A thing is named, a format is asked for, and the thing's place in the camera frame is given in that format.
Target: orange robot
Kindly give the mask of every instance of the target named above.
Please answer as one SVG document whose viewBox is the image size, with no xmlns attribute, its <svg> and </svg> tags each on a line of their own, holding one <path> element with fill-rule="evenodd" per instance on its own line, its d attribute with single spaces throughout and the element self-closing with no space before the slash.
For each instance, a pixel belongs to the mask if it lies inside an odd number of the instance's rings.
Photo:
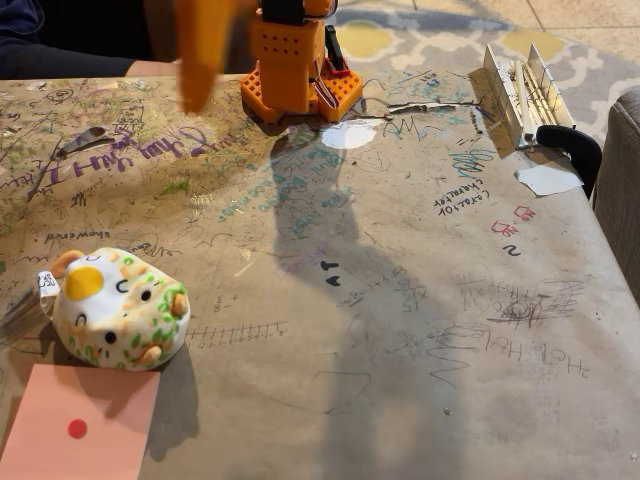
<svg viewBox="0 0 640 480">
<path fill-rule="evenodd" d="M 316 113 L 340 121 L 362 97 L 362 80 L 349 70 L 333 26 L 324 25 L 338 0 L 260 3 L 250 42 L 257 63 L 242 79 L 242 100 L 267 123 L 287 114 Z M 177 7 L 184 109 L 197 112 L 221 68 L 228 20 L 237 2 L 179 0 Z"/>
</svg>

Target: hamster plush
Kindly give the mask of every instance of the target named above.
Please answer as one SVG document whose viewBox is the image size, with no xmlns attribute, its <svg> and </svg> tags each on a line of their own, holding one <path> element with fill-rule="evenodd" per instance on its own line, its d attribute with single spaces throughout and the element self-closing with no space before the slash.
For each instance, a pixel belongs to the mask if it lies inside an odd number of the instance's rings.
<svg viewBox="0 0 640 480">
<path fill-rule="evenodd" d="M 76 357 L 98 367 L 148 370 L 184 343 L 191 315 L 184 287 L 135 255 L 72 250 L 53 261 L 51 273 L 62 279 L 52 322 Z"/>
</svg>

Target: person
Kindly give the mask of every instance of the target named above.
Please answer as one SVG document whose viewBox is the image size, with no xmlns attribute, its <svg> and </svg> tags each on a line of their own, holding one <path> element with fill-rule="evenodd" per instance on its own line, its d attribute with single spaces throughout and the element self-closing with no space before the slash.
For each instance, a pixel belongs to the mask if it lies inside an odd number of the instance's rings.
<svg viewBox="0 0 640 480">
<path fill-rule="evenodd" d="M 153 61 L 143 0 L 0 0 L 0 79 L 176 75 Z"/>
</svg>

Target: carpet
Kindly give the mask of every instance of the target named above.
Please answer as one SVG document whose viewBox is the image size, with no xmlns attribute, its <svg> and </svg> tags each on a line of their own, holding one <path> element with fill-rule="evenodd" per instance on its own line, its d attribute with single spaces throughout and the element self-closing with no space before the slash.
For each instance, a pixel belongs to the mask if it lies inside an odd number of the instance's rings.
<svg viewBox="0 0 640 480">
<path fill-rule="evenodd" d="M 364 77 L 408 67 L 482 66 L 486 44 L 499 60 L 525 60 L 534 42 L 578 128 L 604 142 L 609 108 L 640 85 L 640 65 L 546 32 L 436 11 L 343 7 L 336 26 L 349 66 Z"/>
</svg>

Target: toy ear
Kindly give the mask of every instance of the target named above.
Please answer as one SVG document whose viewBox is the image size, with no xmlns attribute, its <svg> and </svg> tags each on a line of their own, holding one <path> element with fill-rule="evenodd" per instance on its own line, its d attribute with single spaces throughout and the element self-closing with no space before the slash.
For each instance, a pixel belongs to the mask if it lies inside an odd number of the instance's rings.
<svg viewBox="0 0 640 480">
<path fill-rule="evenodd" d="M 69 250 L 68 252 L 64 252 L 62 255 L 59 255 L 53 262 L 51 262 L 50 270 L 54 278 L 64 277 L 64 271 L 67 269 L 69 264 L 80 257 L 84 257 L 84 253 L 80 250 Z"/>
</svg>

